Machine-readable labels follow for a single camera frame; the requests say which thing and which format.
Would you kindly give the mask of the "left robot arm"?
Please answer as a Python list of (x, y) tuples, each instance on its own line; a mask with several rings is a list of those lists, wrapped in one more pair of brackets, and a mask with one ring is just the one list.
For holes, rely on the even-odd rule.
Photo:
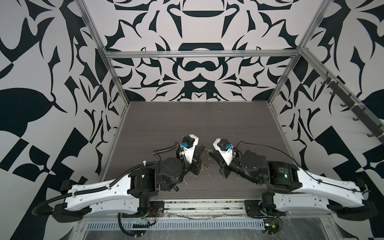
[(122, 214), (128, 218), (147, 215), (150, 199), (159, 191), (178, 191), (188, 173), (198, 175), (201, 155), (205, 146), (177, 151), (176, 157), (150, 163), (142, 163), (129, 173), (114, 180), (90, 185), (80, 185), (72, 180), (63, 182), (60, 192), (64, 201), (53, 210), (53, 218), (59, 223), (77, 222), (85, 216)]

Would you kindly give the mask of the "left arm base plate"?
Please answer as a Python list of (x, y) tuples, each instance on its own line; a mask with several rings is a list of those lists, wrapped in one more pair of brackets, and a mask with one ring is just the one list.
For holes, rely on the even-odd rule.
[(156, 218), (164, 214), (165, 202), (164, 201), (150, 201), (150, 206), (145, 217)]

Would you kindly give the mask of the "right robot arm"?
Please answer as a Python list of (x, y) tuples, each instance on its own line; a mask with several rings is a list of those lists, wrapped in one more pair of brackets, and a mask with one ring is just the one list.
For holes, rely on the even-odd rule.
[(367, 186), (362, 179), (338, 181), (309, 173), (292, 164), (268, 161), (251, 151), (244, 154), (211, 151), (210, 157), (220, 166), (220, 173), (230, 173), (266, 186), (259, 201), (246, 200), (247, 215), (251, 218), (277, 218), (293, 211), (334, 213), (343, 220), (365, 221), (379, 213), (372, 201), (363, 194)]

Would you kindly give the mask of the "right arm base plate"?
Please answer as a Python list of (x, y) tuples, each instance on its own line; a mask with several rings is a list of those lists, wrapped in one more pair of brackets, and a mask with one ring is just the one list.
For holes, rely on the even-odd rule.
[(268, 210), (262, 200), (245, 200), (246, 214), (250, 218), (266, 218)]

